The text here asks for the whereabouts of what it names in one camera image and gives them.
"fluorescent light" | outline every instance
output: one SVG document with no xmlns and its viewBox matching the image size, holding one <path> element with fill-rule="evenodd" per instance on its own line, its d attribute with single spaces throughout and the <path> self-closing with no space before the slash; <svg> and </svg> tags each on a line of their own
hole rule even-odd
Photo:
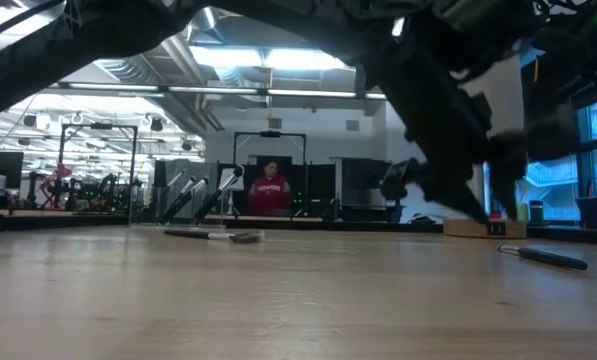
<svg viewBox="0 0 597 360">
<path fill-rule="evenodd" d="M 256 95 L 256 94 L 258 94 L 258 90 L 256 90 L 256 89 L 197 87 L 197 86 L 170 86 L 169 91 L 196 93 L 196 94 L 225 94 L 225 95 Z"/>
<path fill-rule="evenodd" d="M 347 68 L 339 59 L 318 50 L 275 49 L 265 65 L 279 70 L 331 70 Z"/>
<path fill-rule="evenodd" d="M 399 37 L 402 34 L 402 27 L 405 25 L 405 18 L 398 18 L 394 21 L 394 28 L 391 30 L 391 35 Z"/>
<path fill-rule="evenodd" d="M 68 84 L 73 89 L 84 89 L 84 90 L 158 91 L 158 86 L 153 86 L 153 85 L 88 84 L 88 83 L 68 83 Z"/>
<path fill-rule="evenodd" d="M 269 95 L 278 96 L 313 96 L 351 99 L 356 97 L 356 93 L 344 91 L 312 91 L 312 90 L 282 90 L 269 89 Z"/>
<path fill-rule="evenodd" d="M 97 139 L 87 139 L 85 140 L 85 144 L 87 145 L 91 145 L 95 148 L 99 148 L 99 149 L 104 149 L 107 147 L 107 143 L 105 143 L 104 141 L 101 140 L 97 140 Z"/>
<path fill-rule="evenodd" d="M 376 93 L 365 94 L 365 98 L 367 100 L 387 100 L 387 96 L 385 94 L 376 94 Z"/>
<path fill-rule="evenodd" d="M 205 12 L 205 16 L 207 16 L 207 22 L 209 23 L 209 28 L 213 29 L 216 26 L 216 19 L 214 19 L 214 14 L 211 12 L 211 7 L 207 6 L 203 9 Z"/>
<path fill-rule="evenodd" d="M 118 96 L 163 98 L 163 97 L 165 97 L 165 94 L 163 94 L 163 93 L 137 93 L 137 92 L 121 91 L 118 93 Z"/>
<path fill-rule="evenodd" d="M 262 66 L 260 53 L 255 49 L 204 48 L 190 46 L 196 62 L 213 67 Z"/>
<path fill-rule="evenodd" d="M 0 7 L 0 24 L 13 18 L 16 15 L 22 14 L 26 9 L 12 8 L 7 9 Z M 25 36 L 47 25 L 48 21 L 42 16 L 32 16 L 31 18 L 7 29 L 1 35 Z"/>
<path fill-rule="evenodd" d="M 109 142 L 133 142 L 134 139 L 129 139 L 129 138 L 104 138 L 106 141 Z M 136 140 L 137 142 L 140 143 L 164 143 L 165 140 L 163 139 L 141 139 L 138 138 Z"/>
</svg>

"metal frame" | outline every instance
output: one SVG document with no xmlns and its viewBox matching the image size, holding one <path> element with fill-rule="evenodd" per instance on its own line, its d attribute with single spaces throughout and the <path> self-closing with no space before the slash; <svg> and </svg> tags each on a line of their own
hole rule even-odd
<svg viewBox="0 0 597 360">
<path fill-rule="evenodd" d="M 269 131 L 260 131 L 260 132 L 237 131 L 234 133 L 234 144 L 233 144 L 233 155 L 232 155 L 233 163 L 236 164 L 236 151 L 238 150 L 237 143 L 238 143 L 238 138 L 241 135 L 257 135 L 262 138 L 265 138 L 265 137 L 272 138 L 271 136 L 265 136 L 266 134 L 274 134 L 275 136 L 273 138 L 299 137 L 302 139 L 302 163 L 303 163 L 303 166 L 305 167 L 305 193 L 303 194 L 302 204 L 303 204 L 303 206 L 305 206 L 306 205 L 305 199 L 307 198 L 307 194 L 309 193 L 309 166 L 307 165 L 307 134 L 281 133 L 281 132 L 269 132 Z"/>
<path fill-rule="evenodd" d="M 266 133 L 267 132 L 265 132 L 265 131 L 260 131 L 260 132 L 248 132 L 248 131 L 240 132 L 240 131 L 237 131 L 237 132 L 235 132 L 234 133 L 234 144 L 233 144 L 233 155 L 231 157 L 232 162 L 234 164 L 236 163 L 236 150 L 238 150 L 237 149 L 238 148 L 238 145 L 237 145 L 238 144 L 238 138 L 241 135 L 257 135 L 257 136 L 260 136 L 260 137 L 263 137 L 263 138 L 264 137 L 270 137 L 270 136 L 265 136 Z M 274 132 L 274 134 L 279 135 L 279 136 L 276 136 L 276 137 L 279 137 L 279 138 L 280 137 L 285 137 L 285 136 L 302 138 L 302 162 L 305 163 L 305 164 L 307 163 L 307 134 L 281 133 L 281 132 L 278 132 L 278 133 Z"/>
<path fill-rule="evenodd" d="M 67 138 L 67 129 L 69 128 L 76 128 L 76 132 L 70 135 Z M 93 130 L 111 130 L 113 128 L 116 129 L 130 129 L 134 132 L 134 137 L 132 139 L 132 146 L 131 146 L 131 168 L 129 171 L 129 225 L 131 226 L 131 218 L 133 213 L 133 189 L 134 189 L 134 172 L 136 166 L 136 146 L 138 144 L 138 126 L 136 125 L 111 125 L 111 124 L 101 124 L 101 123 L 93 123 L 93 124 L 62 124 L 62 131 L 60 133 L 60 149 L 58 150 L 58 164 L 62 164 L 64 159 L 64 152 L 65 152 L 65 143 L 69 141 L 78 131 L 82 128 L 90 128 Z M 57 181 L 60 181 L 60 175 L 56 177 Z M 60 200 L 60 192 L 56 193 L 56 201 Z"/>
</svg>

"cable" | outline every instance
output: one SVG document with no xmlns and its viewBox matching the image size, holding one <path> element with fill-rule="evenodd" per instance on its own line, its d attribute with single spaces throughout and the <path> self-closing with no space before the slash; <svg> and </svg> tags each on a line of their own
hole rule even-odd
<svg viewBox="0 0 597 360">
<path fill-rule="evenodd" d="M 51 9 L 52 7 L 58 6 L 58 5 L 62 4 L 63 2 L 64 2 L 64 0 L 50 0 L 50 1 L 47 1 L 46 3 L 42 3 L 38 6 L 35 6 L 31 9 L 26 10 L 25 12 L 22 12 L 16 16 L 12 17 L 11 19 L 0 24 L 0 34 L 11 29 L 12 27 L 20 24 L 21 22 L 23 22 L 25 20 L 28 20 L 32 16 L 38 15 L 43 11 Z"/>
<path fill-rule="evenodd" d="M 31 107 L 31 104 L 33 104 L 34 100 L 36 99 L 36 96 L 38 96 L 38 94 L 34 95 L 31 100 L 29 101 L 29 104 L 27 104 L 27 106 L 25 107 L 25 110 L 22 112 L 22 114 L 20 114 L 20 117 L 18 118 L 18 121 L 16 121 L 16 123 L 14 124 L 14 126 L 11 127 L 11 129 L 9 129 L 9 132 L 7 132 L 7 134 L 0 140 L 0 145 L 2 145 L 8 138 L 9 136 L 11 136 L 11 134 L 16 131 L 16 129 L 18 128 L 18 126 L 20 125 L 20 122 L 25 118 L 25 116 L 27 115 L 27 111 L 29 111 L 29 108 Z"/>
</svg>

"desk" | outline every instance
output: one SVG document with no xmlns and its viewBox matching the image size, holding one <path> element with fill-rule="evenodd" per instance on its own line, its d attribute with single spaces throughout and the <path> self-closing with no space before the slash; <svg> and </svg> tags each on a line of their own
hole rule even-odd
<svg viewBox="0 0 597 360">
<path fill-rule="evenodd" d="M 162 228 L 0 234 L 0 359 L 597 359 L 597 246 L 440 234 Z"/>
</svg>

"metal rod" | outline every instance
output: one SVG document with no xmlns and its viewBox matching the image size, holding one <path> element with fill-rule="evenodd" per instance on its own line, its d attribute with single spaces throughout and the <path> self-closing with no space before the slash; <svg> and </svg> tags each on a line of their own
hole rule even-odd
<svg viewBox="0 0 597 360">
<path fill-rule="evenodd" d="M 136 167 L 136 146 L 138 145 L 138 126 L 132 126 L 131 129 L 134 131 L 134 139 L 131 146 L 131 169 L 129 170 L 129 226 L 131 226 L 134 208 L 134 171 Z"/>
</svg>

